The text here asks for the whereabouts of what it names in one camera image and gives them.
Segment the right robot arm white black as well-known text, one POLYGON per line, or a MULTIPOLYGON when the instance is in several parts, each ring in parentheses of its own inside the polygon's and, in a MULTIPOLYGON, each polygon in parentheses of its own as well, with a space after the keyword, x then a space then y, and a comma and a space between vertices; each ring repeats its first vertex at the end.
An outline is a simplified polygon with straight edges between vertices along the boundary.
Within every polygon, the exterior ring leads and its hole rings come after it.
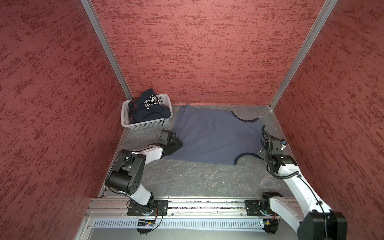
POLYGON ((326 204, 303 176, 298 164, 280 147, 268 143, 265 160, 271 175, 283 180, 295 197, 291 203, 279 193, 264 193, 259 209, 264 216, 277 215, 299 240, 345 240, 347 219, 326 204))

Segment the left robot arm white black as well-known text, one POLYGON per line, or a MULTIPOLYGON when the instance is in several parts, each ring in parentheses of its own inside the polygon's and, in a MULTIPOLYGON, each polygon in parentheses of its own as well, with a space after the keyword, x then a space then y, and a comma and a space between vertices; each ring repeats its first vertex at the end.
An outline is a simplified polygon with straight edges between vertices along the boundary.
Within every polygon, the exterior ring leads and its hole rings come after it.
POLYGON ((172 155, 182 146, 183 143, 175 139, 165 145, 163 142, 149 145, 140 151, 119 151, 107 174, 106 187, 130 198, 142 215, 152 215, 156 210, 153 193, 141 184, 145 165, 172 155))

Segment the grey blue tank top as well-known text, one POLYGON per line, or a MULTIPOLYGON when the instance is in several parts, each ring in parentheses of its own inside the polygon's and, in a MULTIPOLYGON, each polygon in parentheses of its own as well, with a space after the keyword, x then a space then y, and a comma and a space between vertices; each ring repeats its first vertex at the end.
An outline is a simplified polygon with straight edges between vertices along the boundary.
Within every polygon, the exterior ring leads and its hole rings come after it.
POLYGON ((183 146, 168 159, 235 166, 243 156, 257 157, 264 129, 259 118, 243 120, 231 111, 185 105, 173 125, 183 146))

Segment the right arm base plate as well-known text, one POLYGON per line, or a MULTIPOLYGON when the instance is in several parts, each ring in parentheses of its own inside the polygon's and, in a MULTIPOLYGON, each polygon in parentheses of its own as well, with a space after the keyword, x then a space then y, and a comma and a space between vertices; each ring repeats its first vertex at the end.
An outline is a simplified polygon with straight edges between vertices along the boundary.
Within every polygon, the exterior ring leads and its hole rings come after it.
POLYGON ((281 216, 271 209, 271 199, 261 200, 246 200, 246 212, 248 217, 274 217, 280 218, 281 216))

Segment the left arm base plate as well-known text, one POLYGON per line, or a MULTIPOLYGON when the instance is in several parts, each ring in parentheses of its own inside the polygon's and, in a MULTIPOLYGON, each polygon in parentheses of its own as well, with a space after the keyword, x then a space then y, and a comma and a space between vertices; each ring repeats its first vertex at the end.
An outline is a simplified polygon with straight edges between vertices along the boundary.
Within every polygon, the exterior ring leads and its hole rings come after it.
POLYGON ((166 216, 168 212, 169 201, 168 200, 154 200, 149 201, 148 205, 143 206, 130 200, 127 203, 127 215, 128 216, 166 216))

